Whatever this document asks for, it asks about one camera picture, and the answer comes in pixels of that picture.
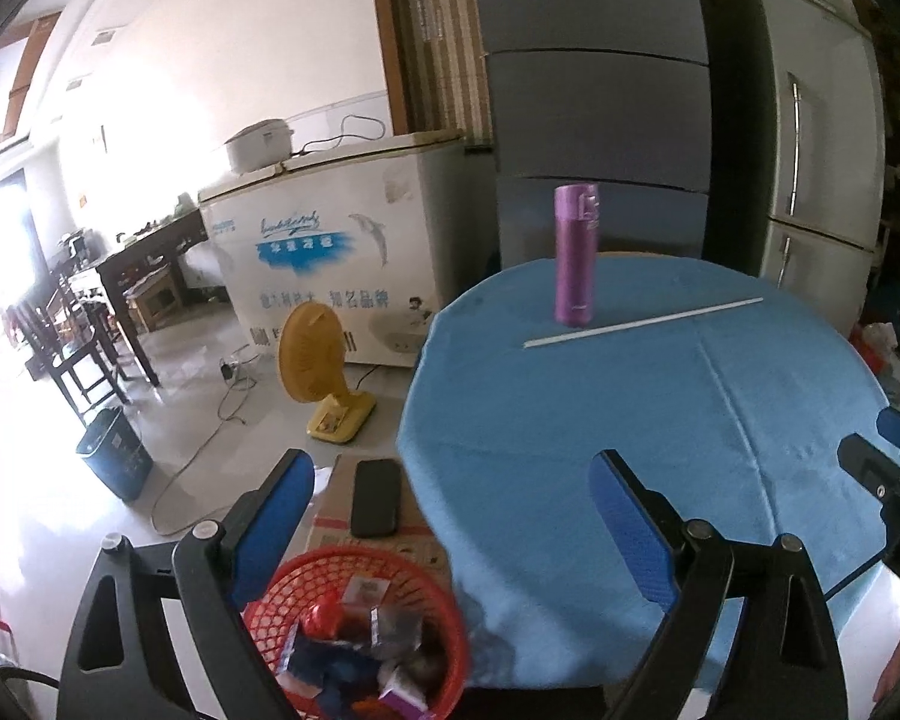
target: white stick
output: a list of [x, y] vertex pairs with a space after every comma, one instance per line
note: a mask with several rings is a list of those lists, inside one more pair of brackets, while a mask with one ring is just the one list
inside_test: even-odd
[[737, 300], [735, 303], [722, 303], [719, 306], [707, 306], [695, 308], [692, 311], [682, 311], [679, 314], [666, 314], [664, 317], [651, 317], [650, 319], [637, 319], [636, 322], [623, 322], [611, 324], [609, 327], [594, 327], [590, 330], [578, 330], [576, 333], [564, 333], [562, 336], [550, 336], [549, 338], [534, 338], [533, 341], [525, 341], [523, 347], [529, 349], [532, 346], [549, 346], [551, 343], [573, 341], [574, 338], [589, 338], [590, 336], [602, 336], [604, 333], [615, 333], [617, 330], [631, 330], [634, 327], [646, 327], [648, 324], [660, 324], [660, 322], [672, 322], [674, 319], [686, 319], [687, 317], [699, 317], [701, 314], [713, 314], [715, 311], [725, 311], [728, 308], [739, 308], [759, 303], [763, 298], [750, 298]]

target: cardboard box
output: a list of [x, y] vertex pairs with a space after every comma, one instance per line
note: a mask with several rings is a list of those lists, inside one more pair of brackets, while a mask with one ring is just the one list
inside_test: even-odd
[[350, 535], [350, 506], [353, 477], [357, 463], [373, 458], [341, 455], [337, 458], [327, 489], [323, 492], [314, 525], [307, 539], [307, 550], [319, 547], [360, 544], [373, 549], [396, 552], [426, 569], [444, 589], [450, 589], [450, 562], [447, 553], [420, 512], [407, 474], [401, 469], [399, 527], [386, 538], [353, 538]]

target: refrigerator handle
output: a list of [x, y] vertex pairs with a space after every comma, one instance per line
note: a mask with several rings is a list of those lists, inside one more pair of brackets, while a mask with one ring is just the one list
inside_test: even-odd
[[787, 214], [794, 215], [797, 210], [797, 176], [800, 171], [800, 102], [802, 94], [800, 93], [800, 84], [797, 76], [793, 73], [787, 74], [787, 81], [790, 84], [790, 94], [794, 100], [794, 181], [790, 186], [790, 202], [787, 205]]
[[783, 254], [783, 261], [780, 263], [780, 273], [776, 278], [776, 288], [778, 290], [783, 287], [783, 277], [787, 274], [787, 266], [790, 264], [790, 245], [790, 236], [784, 235], [783, 245], [780, 247], [780, 252]]

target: thermos lid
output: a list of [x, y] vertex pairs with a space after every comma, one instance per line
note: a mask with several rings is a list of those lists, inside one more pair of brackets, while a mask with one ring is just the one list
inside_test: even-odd
[[554, 215], [565, 221], [597, 221], [600, 197], [596, 184], [564, 184], [554, 190]]

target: fan base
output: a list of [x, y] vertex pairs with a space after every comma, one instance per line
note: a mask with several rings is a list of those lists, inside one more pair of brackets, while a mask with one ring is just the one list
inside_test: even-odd
[[370, 416], [377, 399], [369, 392], [351, 392], [346, 398], [327, 395], [307, 423], [307, 435], [330, 443], [346, 443]]

